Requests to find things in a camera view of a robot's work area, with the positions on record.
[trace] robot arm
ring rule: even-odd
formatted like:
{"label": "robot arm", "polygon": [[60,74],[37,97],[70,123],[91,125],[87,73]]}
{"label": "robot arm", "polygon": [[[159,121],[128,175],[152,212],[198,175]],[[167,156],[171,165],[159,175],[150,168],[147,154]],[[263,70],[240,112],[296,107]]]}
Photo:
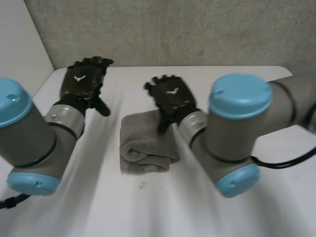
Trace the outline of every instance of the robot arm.
{"label": "robot arm", "polygon": [[242,194],[259,179],[251,156],[258,137],[296,124],[315,132],[315,78],[316,72],[271,82],[227,75],[212,87],[208,115],[182,116],[180,134],[223,196]]}
{"label": "robot arm", "polygon": [[60,100],[44,118],[18,83],[0,80],[0,155],[13,165],[9,187],[27,195],[47,196],[56,191],[83,134],[86,109],[110,115],[99,94],[112,63],[93,57],[69,67]]}

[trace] white table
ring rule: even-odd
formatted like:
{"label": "white table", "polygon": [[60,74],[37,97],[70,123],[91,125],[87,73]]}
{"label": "white table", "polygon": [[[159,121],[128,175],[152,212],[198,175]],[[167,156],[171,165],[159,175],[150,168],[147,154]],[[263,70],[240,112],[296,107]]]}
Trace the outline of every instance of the white table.
{"label": "white table", "polygon": [[[55,71],[34,98],[45,114],[58,100],[66,69]],[[285,170],[261,168],[255,188],[226,199],[214,189],[181,141],[181,161],[167,173],[123,175],[119,169],[121,119],[154,109],[142,89],[153,76],[182,76],[206,110],[211,84],[229,73],[266,80],[290,76],[282,67],[109,68],[102,99],[108,118],[94,110],[58,191],[31,197],[0,210],[1,237],[312,237],[316,236],[316,159]],[[254,155],[268,162],[295,158],[316,137],[292,127],[258,139]],[[6,187],[11,167],[0,159],[0,198],[16,195]]]}

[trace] metal cylinder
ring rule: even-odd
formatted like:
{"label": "metal cylinder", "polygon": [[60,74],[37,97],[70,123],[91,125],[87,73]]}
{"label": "metal cylinder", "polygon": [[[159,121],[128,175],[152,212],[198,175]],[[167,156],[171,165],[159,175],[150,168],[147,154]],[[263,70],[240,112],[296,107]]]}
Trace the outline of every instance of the metal cylinder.
{"label": "metal cylinder", "polygon": [[28,93],[13,80],[0,79],[0,155],[14,166],[29,166],[54,143],[54,132]]}
{"label": "metal cylinder", "polygon": [[236,163],[250,156],[272,98],[270,85],[256,76],[232,74],[217,79],[204,136],[212,156]]}
{"label": "metal cylinder", "polygon": [[254,118],[231,120],[209,111],[204,137],[207,150],[223,160],[243,160],[249,157],[264,118],[265,113],[262,113]]}
{"label": "metal cylinder", "polygon": [[34,105],[21,120],[0,128],[0,155],[13,166],[32,165],[48,155],[54,142],[54,132]]}

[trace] concrete wall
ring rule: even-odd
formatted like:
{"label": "concrete wall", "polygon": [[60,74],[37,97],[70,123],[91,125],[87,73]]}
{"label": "concrete wall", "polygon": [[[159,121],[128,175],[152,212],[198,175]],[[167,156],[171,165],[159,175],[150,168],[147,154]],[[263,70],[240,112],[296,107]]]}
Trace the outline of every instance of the concrete wall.
{"label": "concrete wall", "polygon": [[25,0],[58,69],[115,66],[316,68],[315,0]]}
{"label": "concrete wall", "polygon": [[23,0],[0,0],[0,78],[34,95],[53,71]]}

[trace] folded towel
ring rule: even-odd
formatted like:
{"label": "folded towel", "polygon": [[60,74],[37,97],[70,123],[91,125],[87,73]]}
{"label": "folded towel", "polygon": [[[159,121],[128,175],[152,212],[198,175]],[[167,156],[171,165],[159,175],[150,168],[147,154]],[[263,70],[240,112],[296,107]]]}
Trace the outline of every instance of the folded towel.
{"label": "folded towel", "polygon": [[172,126],[157,133],[159,111],[124,117],[120,129],[120,169],[127,173],[168,171],[179,160]]}

